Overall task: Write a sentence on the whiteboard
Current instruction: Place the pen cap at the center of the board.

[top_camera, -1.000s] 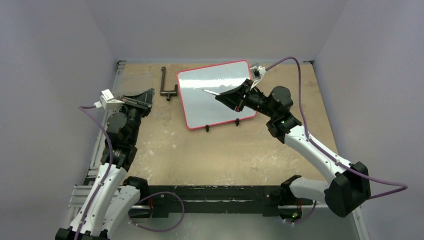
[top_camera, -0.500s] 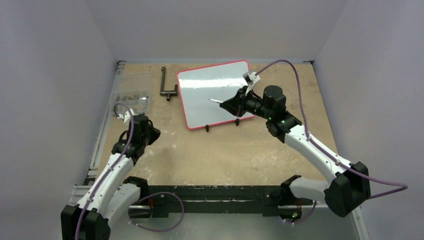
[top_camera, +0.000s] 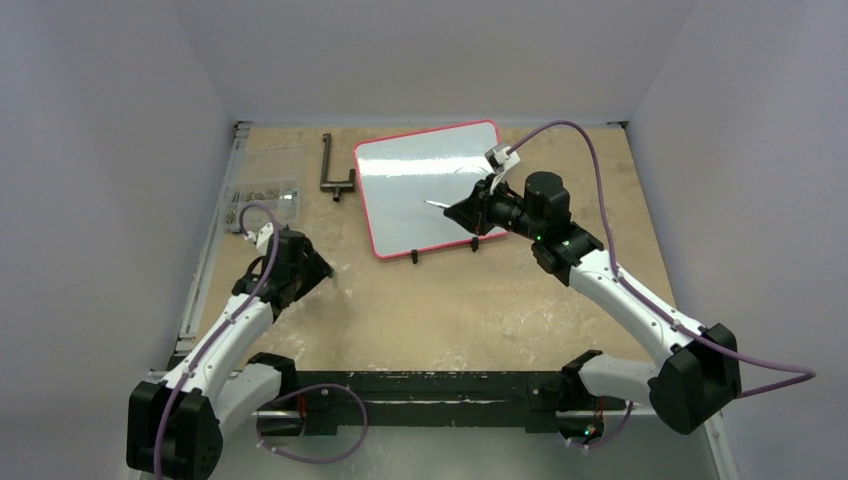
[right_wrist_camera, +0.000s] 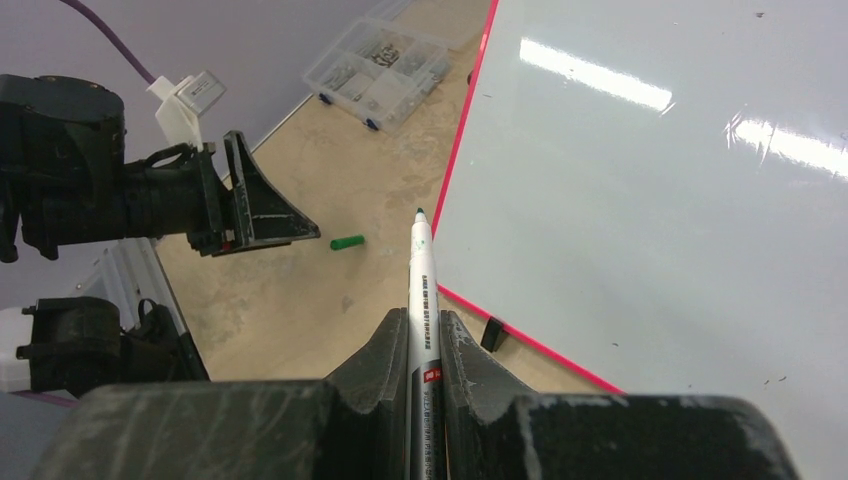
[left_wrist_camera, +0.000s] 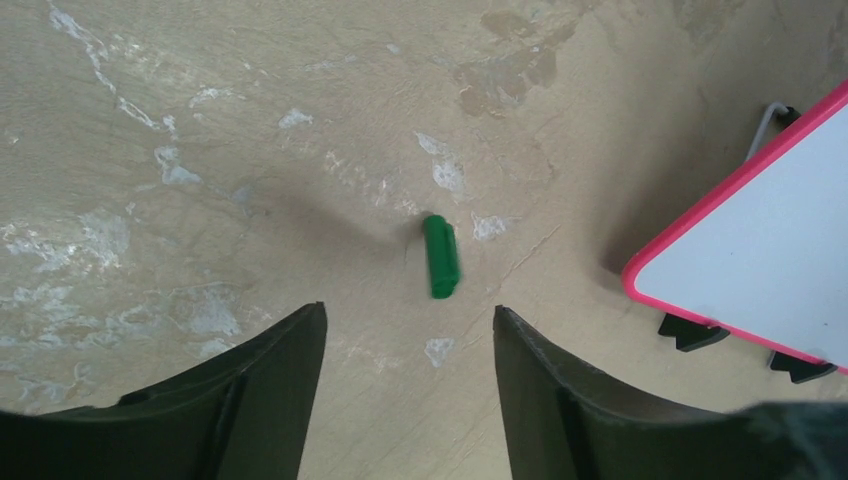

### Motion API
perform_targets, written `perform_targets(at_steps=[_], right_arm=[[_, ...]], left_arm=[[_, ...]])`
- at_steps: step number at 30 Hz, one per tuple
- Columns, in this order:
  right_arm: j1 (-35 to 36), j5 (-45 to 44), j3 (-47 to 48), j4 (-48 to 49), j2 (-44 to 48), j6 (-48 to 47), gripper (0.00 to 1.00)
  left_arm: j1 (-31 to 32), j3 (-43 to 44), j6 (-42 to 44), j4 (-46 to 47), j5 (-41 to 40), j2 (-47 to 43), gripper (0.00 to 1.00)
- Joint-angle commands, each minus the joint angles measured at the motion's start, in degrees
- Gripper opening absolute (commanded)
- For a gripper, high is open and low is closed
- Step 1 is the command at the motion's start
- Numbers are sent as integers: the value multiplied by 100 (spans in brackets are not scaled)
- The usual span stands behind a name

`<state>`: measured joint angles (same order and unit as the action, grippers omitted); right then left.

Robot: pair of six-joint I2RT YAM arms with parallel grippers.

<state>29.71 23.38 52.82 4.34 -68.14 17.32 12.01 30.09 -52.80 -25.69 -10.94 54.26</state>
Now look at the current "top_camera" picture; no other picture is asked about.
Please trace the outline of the white green whiteboard marker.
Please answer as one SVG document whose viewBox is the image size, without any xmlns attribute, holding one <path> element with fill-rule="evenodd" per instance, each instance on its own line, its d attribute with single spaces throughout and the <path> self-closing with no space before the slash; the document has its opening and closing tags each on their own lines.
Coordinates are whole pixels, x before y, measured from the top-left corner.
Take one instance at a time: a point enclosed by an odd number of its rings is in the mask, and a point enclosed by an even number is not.
<svg viewBox="0 0 848 480">
<path fill-rule="evenodd" d="M 424 203 L 426 203 L 427 205 L 433 206 L 435 208 L 442 209 L 442 210 L 446 210 L 446 209 L 451 207 L 450 204 L 446 204 L 446 203 L 435 201 L 435 200 L 424 200 Z"/>
</svg>

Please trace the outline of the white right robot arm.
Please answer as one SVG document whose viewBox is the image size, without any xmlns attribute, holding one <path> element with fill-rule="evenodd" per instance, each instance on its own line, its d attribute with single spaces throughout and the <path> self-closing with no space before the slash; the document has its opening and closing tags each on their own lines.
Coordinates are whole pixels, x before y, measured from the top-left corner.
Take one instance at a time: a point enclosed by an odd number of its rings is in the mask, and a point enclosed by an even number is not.
<svg viewBox="0 0 848 480">
<path fill-rule="evenodd" d="M 593 301 L 649 354 L 649 362 L 588 351 L 562 369 L 561 406 L 584 407 L 614 397 L 649 405 L 663 423 L 690 434 L 742 393 L 735 335 L 677 312 L 614 260 L 612 252 L 573 221 L 570 194 L 552 172 L 532 173 L 524 192 L 489 175 L 443 214 L 467 232 L 495 228 L 531 240 L 539 267 Z"/>
</svg>

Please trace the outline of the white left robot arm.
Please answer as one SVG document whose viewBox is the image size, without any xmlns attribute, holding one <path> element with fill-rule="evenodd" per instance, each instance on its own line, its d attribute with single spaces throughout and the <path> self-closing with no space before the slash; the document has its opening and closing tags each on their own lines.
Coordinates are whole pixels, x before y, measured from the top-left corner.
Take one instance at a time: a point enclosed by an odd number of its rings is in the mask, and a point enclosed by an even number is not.
<svg viewBox="0 0 848 480">
<path fill-rule="evenodd" d="M 324 279 L 332 267 L 302 232 L 266 224 L 260 256 L 248 266 L 213 327 L 159 380 L 130 393 L 126 464 L 157 478 L 207 479 L 226 438 L 264 403 L 284 409 L 297 399 L 294 362 L 259 354 L 238 371 L 247 350 Z"/>
</svg>

